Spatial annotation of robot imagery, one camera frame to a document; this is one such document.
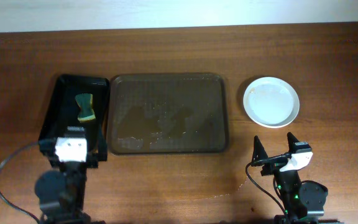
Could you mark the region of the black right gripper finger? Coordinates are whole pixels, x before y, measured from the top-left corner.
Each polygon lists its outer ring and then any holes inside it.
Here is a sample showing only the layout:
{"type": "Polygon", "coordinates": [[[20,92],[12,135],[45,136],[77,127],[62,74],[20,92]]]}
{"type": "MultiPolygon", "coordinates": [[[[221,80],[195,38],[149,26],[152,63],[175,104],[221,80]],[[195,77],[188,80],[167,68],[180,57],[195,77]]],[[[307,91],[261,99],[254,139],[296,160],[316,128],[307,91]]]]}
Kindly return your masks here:
{"type": "Polygon", "coordinates": [[[296,143],[299,142],[299,140],[297,140],[297,138],[291,132],[287,133],[287,140],[288,140],[288,147],[289,147],[288,152],[296,152],[297,151],[296,143]]]}
{"type": "Polygon", "coordinates": [[[252,154],[252,160],[251,160],[251,166],[262,166],[266,163],[268,159],[268,155],[260,142],[260,139],[258,136],[254,136],[254,150],[252,154]]]}

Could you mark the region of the yellow green sponge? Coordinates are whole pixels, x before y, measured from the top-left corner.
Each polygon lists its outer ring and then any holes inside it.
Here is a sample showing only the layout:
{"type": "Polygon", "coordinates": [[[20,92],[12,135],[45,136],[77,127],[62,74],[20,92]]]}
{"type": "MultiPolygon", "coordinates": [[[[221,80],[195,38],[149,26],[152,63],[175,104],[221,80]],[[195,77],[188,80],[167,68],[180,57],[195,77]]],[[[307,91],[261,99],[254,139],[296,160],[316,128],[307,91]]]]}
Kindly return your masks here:
{"type": "Polygon", "coordinates": [[[93,109],[93,95],[91,93],[76,95],[75,101],[80,108],[80,112],[77,117],[79,122],[85,123],[96,119],[93,109]]]}

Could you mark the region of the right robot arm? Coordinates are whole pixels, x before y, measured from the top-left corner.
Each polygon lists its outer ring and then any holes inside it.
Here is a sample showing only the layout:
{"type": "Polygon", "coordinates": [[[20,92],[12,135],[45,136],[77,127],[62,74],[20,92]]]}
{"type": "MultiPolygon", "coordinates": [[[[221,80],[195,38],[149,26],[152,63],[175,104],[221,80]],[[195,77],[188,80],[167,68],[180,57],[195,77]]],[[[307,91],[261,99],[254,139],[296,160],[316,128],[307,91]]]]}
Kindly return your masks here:
{"type": "Polygon", "coordinates": [[[288,152],[269,157],[258,136],[254,137],[252,160],[247,167],[261,167],[262,176],[273,176],[275,198],[247,172],[249,180],[275,201],[283,212],[275,215],[274,223],[318,223],[324,215],[328,188],[312,180],[300,179],[298,171],[305,168],[313,157],[311,146],[287,133],[288,152]]]}

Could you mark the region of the pale green plate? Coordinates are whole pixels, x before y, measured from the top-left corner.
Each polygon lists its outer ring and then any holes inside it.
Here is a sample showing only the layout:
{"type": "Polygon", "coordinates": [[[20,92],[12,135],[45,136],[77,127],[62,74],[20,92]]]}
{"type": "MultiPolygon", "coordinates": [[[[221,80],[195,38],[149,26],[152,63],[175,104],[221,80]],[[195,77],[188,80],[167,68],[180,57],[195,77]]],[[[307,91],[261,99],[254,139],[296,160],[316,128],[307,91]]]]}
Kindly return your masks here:
{"type": "Polygon", "coordinates": [[[247,116],[266,128],[282,128],[292,123],[300,111],[300,99],[286,81],[262,77],[244,90],[242,105],[247,116]]]}

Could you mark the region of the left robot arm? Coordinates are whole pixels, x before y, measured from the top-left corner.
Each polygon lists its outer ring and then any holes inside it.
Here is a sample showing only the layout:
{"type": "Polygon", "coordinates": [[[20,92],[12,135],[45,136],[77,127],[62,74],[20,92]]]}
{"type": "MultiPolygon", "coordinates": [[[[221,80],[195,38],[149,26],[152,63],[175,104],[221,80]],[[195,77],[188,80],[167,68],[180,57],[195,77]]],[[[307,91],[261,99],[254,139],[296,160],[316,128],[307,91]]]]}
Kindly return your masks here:
{"type": "Polygon", "coordinates": [[[94,221],[83,211],[87,170],[97,169],[107,160],[107,145],[101,127],[97,127],[96,145],[102,154],[88,152],[85,131],[64,137],[44,139],[40,146],[52,146],[47,157],[55,160],[56,170],[44,172],[35,183],[35,194],[42,211],[40,223],[104,223],[94,221]]]}

